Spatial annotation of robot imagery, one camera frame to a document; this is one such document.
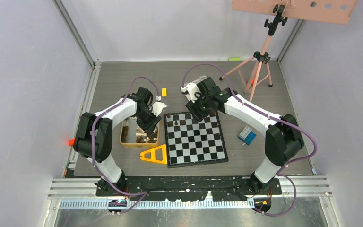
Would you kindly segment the black white folding chessboard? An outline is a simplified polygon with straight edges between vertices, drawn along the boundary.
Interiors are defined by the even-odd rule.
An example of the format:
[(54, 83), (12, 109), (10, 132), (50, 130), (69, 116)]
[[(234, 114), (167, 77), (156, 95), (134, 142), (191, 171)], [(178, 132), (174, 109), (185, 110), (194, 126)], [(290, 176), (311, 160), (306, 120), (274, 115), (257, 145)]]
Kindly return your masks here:
[(164, 114), (168, 168), (228, 162), (218, 113), (198, 122), (189, 112)]

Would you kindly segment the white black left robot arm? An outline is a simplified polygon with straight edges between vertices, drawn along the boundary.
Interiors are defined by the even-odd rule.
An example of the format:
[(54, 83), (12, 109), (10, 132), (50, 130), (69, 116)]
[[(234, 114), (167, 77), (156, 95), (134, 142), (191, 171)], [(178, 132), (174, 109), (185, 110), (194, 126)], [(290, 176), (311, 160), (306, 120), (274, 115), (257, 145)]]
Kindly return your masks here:
[(108, 189), (115, 196), (126, 190), (125, 173), (111, 155), (114, 127), (128, 117), (135, 117), (143, 132), (153, 136), (166, 107), (161, 97), (154, 97), (148, 89), (140, 87), (136, 93), (123, 95), (102, 111), (81, 115), (71, 146), (102, 173), (99, 187)]

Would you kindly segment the gold tin box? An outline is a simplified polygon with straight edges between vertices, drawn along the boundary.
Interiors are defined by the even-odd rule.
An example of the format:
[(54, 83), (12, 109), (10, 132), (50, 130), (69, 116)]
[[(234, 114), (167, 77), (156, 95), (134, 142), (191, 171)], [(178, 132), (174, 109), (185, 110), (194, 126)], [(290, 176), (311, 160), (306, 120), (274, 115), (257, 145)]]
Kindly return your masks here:
[(154, 148), (159, 146), (161, 135), (161, 122), (154, 129), (154, 135), (149, 137), (137, 125), (135, 118), (127, 118), (121, 124), (121, 134), (119, 142), (125, 148)]

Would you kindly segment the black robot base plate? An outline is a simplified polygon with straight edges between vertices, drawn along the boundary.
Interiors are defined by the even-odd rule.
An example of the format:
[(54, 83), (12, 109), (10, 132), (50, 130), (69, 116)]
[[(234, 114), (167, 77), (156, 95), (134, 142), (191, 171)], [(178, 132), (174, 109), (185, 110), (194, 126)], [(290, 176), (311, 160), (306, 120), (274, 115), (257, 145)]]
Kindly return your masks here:
[(144, 201), (182, 202), (203, 201), (211, 196), (214, 201), (244, 201), (257, 196), (281, 195), (280, 181), (273, 179), (261, 191), (256, 191), (248, 176), (127, 176), (119, 189), (128, 193), (131, 201), (143, 197)]

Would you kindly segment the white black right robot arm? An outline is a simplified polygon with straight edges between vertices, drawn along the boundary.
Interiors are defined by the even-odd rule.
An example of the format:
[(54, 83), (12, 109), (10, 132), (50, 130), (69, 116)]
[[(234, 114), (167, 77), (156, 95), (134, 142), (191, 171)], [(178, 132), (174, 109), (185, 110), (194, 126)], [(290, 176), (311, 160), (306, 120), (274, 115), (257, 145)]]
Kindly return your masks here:
[(250, 176), (253, 192), (263, 194), (270, 181), (304, 146), (297, 121), (291, 114), (280, 116), (254, 105), (227, 87), (223, 90), (208, 76), (181, 86), (193, 119), (202, 121), (213, 111), (234, 116), (260, 132), (265, 138), (266, 157)]

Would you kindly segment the tin lid with bears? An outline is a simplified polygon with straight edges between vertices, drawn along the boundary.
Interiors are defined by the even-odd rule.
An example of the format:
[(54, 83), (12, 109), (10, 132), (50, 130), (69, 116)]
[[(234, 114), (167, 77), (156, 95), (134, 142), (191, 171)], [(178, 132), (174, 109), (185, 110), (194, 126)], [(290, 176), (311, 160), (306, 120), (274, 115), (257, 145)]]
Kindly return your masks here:
[(192, 79), (192, 80), (190, 80), (190, 81), (185, 82), (185, 83), (183, 84), (183, 86), (184, 86), (184, 87), (186, 87), (189, 83), (198, 84), (198, 83), (200, 83), (201, 81), (205, 80), (206, 78), (208, 78), (208, 76), (206, 76), (206, 75), (199, 76), (199, 77), (197, 77), (197, 78), (195, 78), (195, 79)]

